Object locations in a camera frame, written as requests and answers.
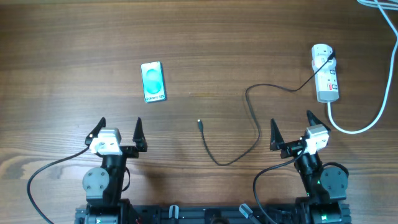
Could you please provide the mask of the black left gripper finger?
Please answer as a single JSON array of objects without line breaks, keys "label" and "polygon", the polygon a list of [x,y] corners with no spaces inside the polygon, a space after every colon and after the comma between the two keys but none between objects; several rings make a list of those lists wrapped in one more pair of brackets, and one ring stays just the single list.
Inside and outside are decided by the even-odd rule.
[{"label": "black left gripper finger", "polygon": [[136,144],[136,149],[140,152],[147,151],[147,141],[144,136],[141,118],[137,119],[132,141]]},{"label": "black left gripper finger", "polygon": [[106,118],[102,117],[100,119],[100,121],[98,122],[98,124],[95,126],[95,128],[85,138],[85,145],[89,146],[92,143],[92,141],[94,140],[94,138],[98,137],[100,130],[102,128],[104,128],[105,126],[106,126]]}]

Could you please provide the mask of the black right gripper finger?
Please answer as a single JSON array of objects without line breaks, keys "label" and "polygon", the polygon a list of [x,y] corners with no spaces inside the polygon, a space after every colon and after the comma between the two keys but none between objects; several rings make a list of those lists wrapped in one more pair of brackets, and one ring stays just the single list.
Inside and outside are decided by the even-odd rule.
[{"label": "black right gripper finger", "polygon": [[275,119],[271,119],[270,150],[271,151],[281,150],[284,144],[285,144],[284,139],[278,129]]},{"label": "black right gripper finger", "polygon": [[307,110],[307,118],[310,126],[322,124],[328,132],[331,131],[331,129],[325,123],[320,121],[310,110]]}]

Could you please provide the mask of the blue screen Galaxy smartphone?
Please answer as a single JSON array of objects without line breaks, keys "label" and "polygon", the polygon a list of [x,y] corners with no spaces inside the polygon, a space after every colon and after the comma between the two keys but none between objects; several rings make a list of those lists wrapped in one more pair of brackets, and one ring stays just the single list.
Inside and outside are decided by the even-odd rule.
[{"label": "blue screen Galaxy smartphone", "polygon": [[150,62],[141,65],[144,101],[154,103],[167,99],[162,64]]}]

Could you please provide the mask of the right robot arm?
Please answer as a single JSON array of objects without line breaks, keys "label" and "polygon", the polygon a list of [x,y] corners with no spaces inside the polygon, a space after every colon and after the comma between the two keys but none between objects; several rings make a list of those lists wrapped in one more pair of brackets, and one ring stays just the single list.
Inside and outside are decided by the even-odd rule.
[{"label": "right robot arm", "polygon": [[280,151],[283,159],[292,158],[307,195],[291,204],[268,205],[266,210],[276,223],[351,223],[346,200],[348,169],[337,163],[323,163],[318,151],[328,145],[331,129],[311,111],[307,111],[309,127],[304,135],[285,142],[274,119],[271,120],[270,150]]}]

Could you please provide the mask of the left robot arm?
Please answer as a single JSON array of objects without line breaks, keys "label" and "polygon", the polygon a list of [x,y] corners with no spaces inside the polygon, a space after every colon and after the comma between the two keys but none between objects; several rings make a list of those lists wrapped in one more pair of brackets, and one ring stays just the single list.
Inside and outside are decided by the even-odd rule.
[{"label": "left robot arm", "polygon": [[126,167],[128,159],[137,159],[140,152],[147,151],[147,142],[142,128],[142,120],[137,119],[133,146],[121,145],[118,128],[107,128],[106,119],[101,118],[96,127],[87,135],[85,144],[92,154],[102,158],[100,167],[90,169],[83,177],[86,192],[86,208],[77,211],[75,223],[122,224],[141,223],[142,218],[128,199],[121,194],[130,184],[123,186],[124,175],[130,174]]}]

